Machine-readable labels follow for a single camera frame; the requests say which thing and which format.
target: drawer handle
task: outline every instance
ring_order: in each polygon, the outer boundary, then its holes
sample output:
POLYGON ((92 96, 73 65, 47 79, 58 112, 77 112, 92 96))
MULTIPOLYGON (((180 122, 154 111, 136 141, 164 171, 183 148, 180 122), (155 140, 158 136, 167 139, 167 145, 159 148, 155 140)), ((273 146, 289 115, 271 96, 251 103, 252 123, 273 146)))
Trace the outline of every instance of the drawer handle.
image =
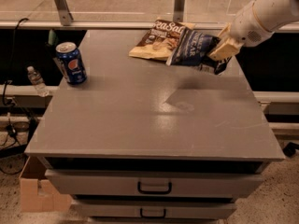
POLYGON ((153 217, 153 216, 144 216, 143 215, 143 209, 140 208, 140 216, 143 217, 143 218, 148 218, 148 219, 161 219, 161 218, 165 218, 166 217, 166 209, 163 209, 163 215, 162 216, 153 217))
POLYGON ((138 182, 138 191, 141 193, 141 194, 150 194, 150 195, 165 195, 165 194, 169 194, 171 192, 171 189, 172 189, 172 183, 169 182, 168 183, 168 190, 143 190, 141 188, 141 182, 138 182))

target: soda can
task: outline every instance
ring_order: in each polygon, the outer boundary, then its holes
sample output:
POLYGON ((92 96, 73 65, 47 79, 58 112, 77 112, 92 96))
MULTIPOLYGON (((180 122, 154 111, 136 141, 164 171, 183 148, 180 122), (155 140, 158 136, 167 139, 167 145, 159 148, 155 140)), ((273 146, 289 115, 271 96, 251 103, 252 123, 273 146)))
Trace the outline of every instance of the soda can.
POLYGON ((56 56, 59 60, 58 68, 64 75, 67 83, 78 85, 87 78, 81 53, 73 42, 64 42, 56 47, 56 56))

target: floor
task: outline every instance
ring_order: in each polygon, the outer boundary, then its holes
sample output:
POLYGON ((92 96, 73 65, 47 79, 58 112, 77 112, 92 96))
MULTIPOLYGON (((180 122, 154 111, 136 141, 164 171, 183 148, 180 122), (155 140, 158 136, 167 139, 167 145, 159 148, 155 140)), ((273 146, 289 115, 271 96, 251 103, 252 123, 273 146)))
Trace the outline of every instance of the floor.
MULTIPOLYGON (((188 0, 185 21, 229 21, 249 0, 188 0)), ((77 21, 153 21, 171 18, 173 0, 68 0, 77 21)), ((33 21, 58 20, 52 0, 0 0, 0 22, 26 16, 33 21)), ((0 132, 0 144, 7 133, 0 132)), ((19 133, 26 143, 26 133, 19 133)), ((9 137, 7 145, 13 140, 9 137)), ((288 141, 280 141, 284 147, 288 141)), ((19 171, 23 156, 0 159, 0 168, 19 171)), ((263 172, 265 181, 247 199, 236 202, 237 210, 220 224, 297 224, 299 223, 299 154, 271 163, 263 172)), ((0 172, 1 224, 76 224, 87 222, 73 210, 67 213, 22 213, 20 211, 19 174, 0 172)))

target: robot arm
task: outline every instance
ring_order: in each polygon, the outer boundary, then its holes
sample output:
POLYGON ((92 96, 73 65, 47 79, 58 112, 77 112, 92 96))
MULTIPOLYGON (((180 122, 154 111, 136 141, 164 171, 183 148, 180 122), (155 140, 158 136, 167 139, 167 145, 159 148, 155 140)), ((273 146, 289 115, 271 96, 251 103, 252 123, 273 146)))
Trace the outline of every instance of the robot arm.
POLYGON ((222 30, 220 44, 208 56, 222 60, 236 55, 242 46, 256 47, 280 27, 295 21, 299 21, 299 0, 251 1, 222 30))

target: table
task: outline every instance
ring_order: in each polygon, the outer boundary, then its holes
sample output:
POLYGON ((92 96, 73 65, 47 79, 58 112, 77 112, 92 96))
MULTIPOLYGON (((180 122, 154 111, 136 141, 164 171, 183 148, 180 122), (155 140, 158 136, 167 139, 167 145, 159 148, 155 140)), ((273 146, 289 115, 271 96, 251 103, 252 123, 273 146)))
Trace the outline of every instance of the table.
POLYGON ((235 57, 220 76, 128 56, 145 30, 89 31, 26 149, 101 221, 210 223, 284 155, 235 57))

